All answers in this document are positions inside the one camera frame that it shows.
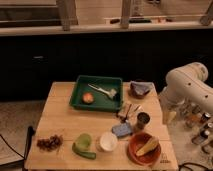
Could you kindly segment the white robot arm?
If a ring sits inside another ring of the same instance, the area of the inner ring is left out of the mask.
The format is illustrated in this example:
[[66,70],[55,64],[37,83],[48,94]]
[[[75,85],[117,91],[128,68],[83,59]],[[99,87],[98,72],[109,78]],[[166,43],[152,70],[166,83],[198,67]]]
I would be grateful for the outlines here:
[[193,62],[167,73],[166,86],[158,95],[164,124],[169,123],[176,114],[176,109],[186,100],[213,114],[213,88],[205,84],[207,78],[208,69],[200,62]]

